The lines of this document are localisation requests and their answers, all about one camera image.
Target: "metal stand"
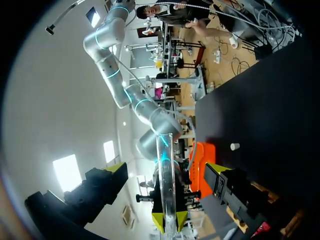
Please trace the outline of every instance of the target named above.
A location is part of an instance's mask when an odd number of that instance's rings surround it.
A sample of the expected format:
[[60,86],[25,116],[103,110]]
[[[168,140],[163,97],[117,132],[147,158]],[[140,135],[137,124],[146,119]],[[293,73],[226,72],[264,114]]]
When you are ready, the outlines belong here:
[[206,95],[205,77],[203,75],[203,65],[198,65],[192,75],[189,78],[164,78],[154,79],[155,83],[188,83],[191,84],[191,94],[194,101],[200,100]]

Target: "person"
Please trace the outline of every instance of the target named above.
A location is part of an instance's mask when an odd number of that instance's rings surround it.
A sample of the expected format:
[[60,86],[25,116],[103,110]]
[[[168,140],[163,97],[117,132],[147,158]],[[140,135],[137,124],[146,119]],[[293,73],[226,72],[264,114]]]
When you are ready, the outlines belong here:
[[[160,21],[183,28],[192,28],[202,37],[226,37],[229,38],[230,44],[234,49],[238,47],[235,36],[228,31],[219,30],[216,28],[207,28],[211,21],[208,16],[210,11],[203,8],[195,8],[185,5],[161,4],[167,2],[166,0],[158,0],[154,6],[140,6],[136,9],[136,15],[139,19],[146,19],[147,17],[156,17]],[[203,0],[171,0],[170,2],[197,5],[208,8],[211,4]]]

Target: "orange box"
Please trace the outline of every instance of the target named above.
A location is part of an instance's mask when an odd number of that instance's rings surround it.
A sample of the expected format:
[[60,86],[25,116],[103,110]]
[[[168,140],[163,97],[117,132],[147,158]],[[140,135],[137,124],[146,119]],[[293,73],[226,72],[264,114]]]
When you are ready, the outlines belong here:
[[192,192],[201,191],[201,198],[205,198],[213,193],[205,180],[206,163],[216,163],[216,147],[206,142],[198,142],[195,158],[189,171],[189,177],[192,182],[190,189]]

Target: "ceiling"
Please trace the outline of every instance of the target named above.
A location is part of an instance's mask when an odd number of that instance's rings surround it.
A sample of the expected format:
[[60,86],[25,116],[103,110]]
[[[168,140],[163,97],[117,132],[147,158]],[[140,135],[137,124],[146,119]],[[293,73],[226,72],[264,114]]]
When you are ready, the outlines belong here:
[[[129,107],[117,108],[96,65],[83,49],[84,37],[93,31],[86,13],[94,6],[103,18],[104,1],[91,0],[79,5],[63,19],[53,36],[44,30],[71,3],[73,0],[57,2],[34,26],[15,59],[6,88],[1,126],[3,154],[15,190],[12,200],[26,219],[24,200],[31,194],[51,190],[63,199],[54,160],[74,154],[80,176],[85,179],[85,172],[91,168],[106,167],[103,144],[113,141],[115,155],[128,162],[129,173],[152,174],[153,170],[145,159],[137,162],[133,153],[132,140],[143,134],[146,126],[139,122],[132,130],[135,116]],[[136,20],[133,24],[143,26],[143,21]],[[126,44],[139,41],[128,39]],[[129,82],[128,73],[123,69],[121,72]],[[116,203],[106,206],[87,229],[109,239],[145,239],[141,234],[148,231],[137,231],[136,235],[119,231],[125,205],[134,205],[137,213],[146,207],[133,202],[137,186],[135,179],[130,179]],[[151,222],[144,216],[137,219],[144,226]]]

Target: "black table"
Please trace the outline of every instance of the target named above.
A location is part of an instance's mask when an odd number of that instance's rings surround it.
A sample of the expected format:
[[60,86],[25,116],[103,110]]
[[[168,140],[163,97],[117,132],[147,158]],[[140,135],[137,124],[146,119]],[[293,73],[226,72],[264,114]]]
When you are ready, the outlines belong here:
[[[197,140],[215,144],[217,164],[310,203],[320,189],[319,70],[306,40],[297,39],[196,103]],[[240,149],[231,151],[231,143]]]

